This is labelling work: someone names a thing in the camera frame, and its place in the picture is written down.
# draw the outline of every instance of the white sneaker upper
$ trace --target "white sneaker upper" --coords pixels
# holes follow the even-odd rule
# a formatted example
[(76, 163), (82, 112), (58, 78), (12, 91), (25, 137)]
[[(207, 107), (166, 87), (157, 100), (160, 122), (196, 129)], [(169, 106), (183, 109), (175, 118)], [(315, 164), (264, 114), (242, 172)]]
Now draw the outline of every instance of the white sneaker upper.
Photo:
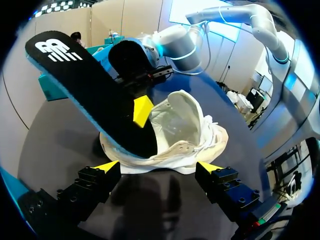
[(184, 90), (170, 93), (154, 106), (149, 120), (158, 152), (147, 159), (120, 152), (100, 133), (105, 154), (112, 161), (119, 160), (122, 174), (142, 174), (158, 168), (191, 174), (198, 161), (211, 163), (228, 142), (226, 130), (213, 123), (210, 115), (204, 117), (199, 103)]

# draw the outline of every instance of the person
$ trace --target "person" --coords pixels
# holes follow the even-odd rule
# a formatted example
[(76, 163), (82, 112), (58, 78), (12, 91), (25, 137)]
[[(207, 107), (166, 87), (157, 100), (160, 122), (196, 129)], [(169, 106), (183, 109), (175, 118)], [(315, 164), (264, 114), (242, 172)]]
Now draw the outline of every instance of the person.
[(75, 40), (77, 43), (79, 43), (82, 47), (86, 47), (85, 43), (81, 41), (81, 33), (76, 31), (70, 35), (70, 37)]

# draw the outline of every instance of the monitor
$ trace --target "monitor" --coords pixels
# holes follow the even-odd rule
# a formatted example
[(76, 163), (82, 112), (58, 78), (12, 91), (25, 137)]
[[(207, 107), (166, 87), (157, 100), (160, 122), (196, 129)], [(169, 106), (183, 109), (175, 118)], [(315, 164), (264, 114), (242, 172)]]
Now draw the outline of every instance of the monitor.
[(259, 89), (268, 93), (272, 86), (273, 86), (273, 82), (269, 80), (269, 78), (267, 78), (266, 76), (263, 76), (262, 81), (259, 85)]

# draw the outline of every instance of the new balance logo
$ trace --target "new balance logo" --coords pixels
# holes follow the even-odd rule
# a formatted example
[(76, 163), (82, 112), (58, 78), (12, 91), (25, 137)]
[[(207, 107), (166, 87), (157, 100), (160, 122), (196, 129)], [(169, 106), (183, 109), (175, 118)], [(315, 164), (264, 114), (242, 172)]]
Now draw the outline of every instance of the new balance logo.
[(50, 53), (48, 58), (54, 62), (77, 61), (77, 59), (82, 60), (75, 52), (67, 52), (70, 47), (58, 39), (52, 38), (47, 41), (39, 41), (35, 44), (35, 47), (43, 53)]

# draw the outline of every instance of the teal panel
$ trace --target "teal panel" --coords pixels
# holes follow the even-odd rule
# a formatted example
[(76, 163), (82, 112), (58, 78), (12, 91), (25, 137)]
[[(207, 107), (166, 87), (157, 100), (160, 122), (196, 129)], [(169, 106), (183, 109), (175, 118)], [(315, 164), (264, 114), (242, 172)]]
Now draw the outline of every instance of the teal panel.
[(124, 38), (124, 36), (108, 37), (104, 39), (104, 44), (117, 44)]

